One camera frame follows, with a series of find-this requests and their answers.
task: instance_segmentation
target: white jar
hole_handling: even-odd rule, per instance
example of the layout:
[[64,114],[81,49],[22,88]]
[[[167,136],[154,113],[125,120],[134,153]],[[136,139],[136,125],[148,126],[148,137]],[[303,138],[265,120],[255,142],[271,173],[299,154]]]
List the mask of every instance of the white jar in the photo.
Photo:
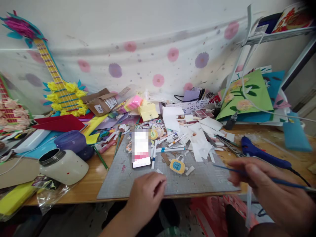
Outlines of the white jar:
[[40,172],[65,185],[72,185],[81,180],[89,166],[71,150],[51,150],[39,159]]

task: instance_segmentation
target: gray cutting mat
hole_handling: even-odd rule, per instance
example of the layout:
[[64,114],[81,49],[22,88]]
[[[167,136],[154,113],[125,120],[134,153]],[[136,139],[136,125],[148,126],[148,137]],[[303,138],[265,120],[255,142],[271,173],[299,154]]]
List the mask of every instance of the gray cutting mat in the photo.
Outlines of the gray cutting mat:
[[[186,150],[177,153],[184,156],[183,162],[186,167],[190,168],[191,165],[194,166],[195,170],[193,170],[189,176],[185,175],[186,171],[182,175],[173,172],[166,163],[162,162],[161,153],[156,154],[154,170],[151,169],[151,166],[132,169],[132,155],[124,152],[129,142],[127,137],[128,136],[124,136],[108,174],[100,188],[97,199],[129,197],[134,179],[146,173],[156,171],[157,168],[167,177],[165,195],[240,190],[240,188],[236,188],[228,182],[228,170],[214,167],[212,162],[208,160],[196,162],[192,156],[192,152],[187,153],[186,156],[184,155]],[[166,152],[166,154],[169,156],[169,159],[175,158],[170,152]],[[220,157],[214,155],[214,158],[217,165],[224,165]]]

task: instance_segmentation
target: brown cardboard box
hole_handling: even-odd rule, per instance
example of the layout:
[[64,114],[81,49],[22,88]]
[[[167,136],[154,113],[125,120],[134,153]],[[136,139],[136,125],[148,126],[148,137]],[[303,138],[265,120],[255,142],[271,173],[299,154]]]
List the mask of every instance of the brown cardboard box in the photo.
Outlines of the brown cardboard box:
[[115,93],[110,93],[108,89],[104,88],[97,93],[81,97],[81,99],[97,117],[101,117],[110,112],[117,104],[114,96],[116,96]]

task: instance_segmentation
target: paintbrush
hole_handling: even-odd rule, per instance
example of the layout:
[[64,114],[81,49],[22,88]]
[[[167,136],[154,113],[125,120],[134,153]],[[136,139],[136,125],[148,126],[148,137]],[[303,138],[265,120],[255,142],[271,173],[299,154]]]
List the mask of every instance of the paintbrush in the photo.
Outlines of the paintbrush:
[[[216,165],[216,164],[213,164],[213,166],[219,167],[219,168],[222,168],[222,169],[226,169],[226,170],[229,170],[229,171],[234,171],[236,173],[240,173],[242,176],[248,177],[248,174],[245,171],[235,170],[235,169],[232,169],[232,168],[227,168],[226,166],[219,166],[219,165]],[[304,189],[307,192],[316,193],[316,189],[315,188],[306,187],[306,186],[303,186],[303,185],[300,185],[300,184],[290,183],[290,182],[282,180],[282,179],[277,179],[277,178],[270,178],[270,179],[273,182],[277,183],[277,184],[282,184],[282,185],[285,185],[285,186],[288,186],[288,187],[292,187],[292,188]]]
[[119,148],[119,141],[121,140],[122,132],[124,132],[124,128],[120,128],[120,129],[119,129],[118,142],[117,142],[117,144],[116,144],[114,156],[116,155],[116,153],[117,153],[117,151],[118,151],[118,148]]

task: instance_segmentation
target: right hand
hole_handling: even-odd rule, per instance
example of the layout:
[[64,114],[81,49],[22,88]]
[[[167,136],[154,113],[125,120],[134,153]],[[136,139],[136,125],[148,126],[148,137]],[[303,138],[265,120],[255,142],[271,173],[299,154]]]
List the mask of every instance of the right hand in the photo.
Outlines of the right hand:
[[234,186],[246,182],[253,188],[258,201],[272,218],[291,235],[307,234],[316,219],[316,204],[307,193],[298,188],[274,183],[271,178],[291,183],[297,181],[281,170],[256,158],[238,158],[228,165],[234,169],[246,171],[249,177],[230,171],[229,181]]

